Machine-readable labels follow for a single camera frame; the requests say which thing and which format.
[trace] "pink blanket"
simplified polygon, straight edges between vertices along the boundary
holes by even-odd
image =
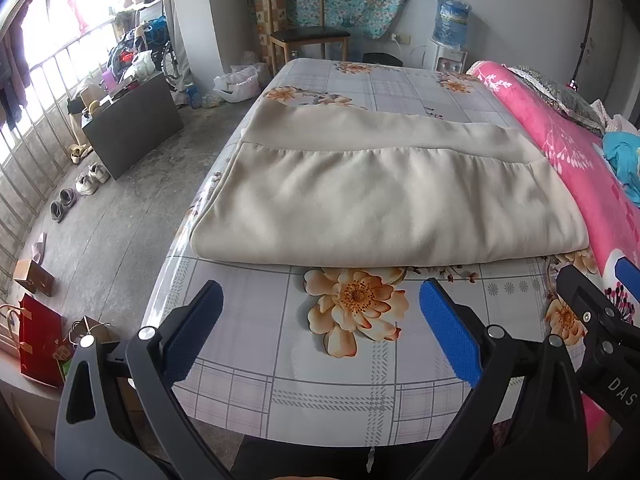
[[[639,263],[640,210],[609,171],[601,139],[563,119],[502,65],[480,61],[469,73],[500,99],[556,168],[584,217],[604,285],[615,289],[616,261],[624,255]]]

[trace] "white wall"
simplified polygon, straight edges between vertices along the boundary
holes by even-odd
[[[209,0],[174,0],[174,5],[193,80],[205,94],[223,73]]]
[[[229,66],[240,64],[245,50],[258,49],[247,0],[210,0],[210,5],[222,67],[231,72]]]
[[[632,116],[634,105],[640,91],[640,32],[625,12],[622,29],[622,42],[618,54],[616,72],[604,100],[607,113],[613,117],[621,114],[632,121],[638,118]]]
[[[568,82],[580,54],[589,0],[466,0],[473,7],[466,49],[468,66],[478,59],[529,65],[558,82]],[[412,35],[402,46],[406,66],[419,67],[426,45],[425,68],[433,64],[431,43],[437,0],[408,0],[390,30]],[[611,82],[620,35],[618,0],[594,0],[591,37],[594,47],[580,70],[580,93],[587,101],[604,98]],[[365,52],[388,52],[398,46],[386,40],[366,41]]]

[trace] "plaid pattern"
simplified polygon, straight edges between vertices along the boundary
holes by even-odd
[[[254,0],[255,3],[255,21],[256,29],[258,31],[258,38],[260,39],[260,54],[262,60],[271,66],[271,57],[269,54],[269,4],[267,0]],[[287,1],[286,0],[271,0],[271,10],[273,15],[273,32],[284,30],[287,28]],[[281,48],[276,48],[276,60],[279,64],[284,64],[284,53]]]
[[[464,92],[447,89],[426,70],[297,59],[270,87],[306,89],[301,99],[346,96],[369,110],[414,113],[470,122],[518,126],[480,82],[462,80]],[[293,99],[287,104],[299,104]],[[410,307],[395,342],[358,341],[353,358],[335,359],[322,336],[308,329],[315,303],[303,286],[307,269],[199,259],[189,245],[193,218],[202,213],[212,176],[223,171],[246,126],[246,115],[196,194],[150,298],[143,325],[158,325],[172,308],[188,303],[207,280],[225,291],[220,320],[186,380],[174,386],[185,412],[241,433],[315,446],[373,446],[438,438],[468,395],[418,307],[422,281],[436,276],[454,301],[482,322],[503,325],[514,337],[542,340],[547,328],[544,261],[540,258],[465,266],[447,274],[410,270],[399,288]],[[462,270],[474,272],[471,283]],[[571,347],[580,359],[580,346]],[[513,380],[498,420],[509,418],[522,382]]]

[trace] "water bottle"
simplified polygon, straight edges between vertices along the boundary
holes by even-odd
[[[455,50],[461,50],[466,42],[466,25],[471,5],[458,0],[438,0],[433,41]]]
[[[189,98],[189,104],[191,108],[200,108],[202,106],[202,96],[198,92],[198,88],[195,83],[189,83],[184,86],[184,92]]]

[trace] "metal window bars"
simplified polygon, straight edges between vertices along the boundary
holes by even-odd
[[[108,52],[116,44],[113,21],[111,17],[31,66],[33,91],[28,95],[28,106],[22,108],[22,120],[16,128],[4,128],[6,133],[0,134],[0,152],[8,154],[0,164],[2,300],[7,299],[9,280],[24,241],[71,162],[68,146],[75,144],[76,138],[66,113],[66,100],[71,99],[83,78],[97,82],[102,78]],[[81,59],[74,59],[72,51]],[[60,63],[60,55],[69,63],[64,59]]]

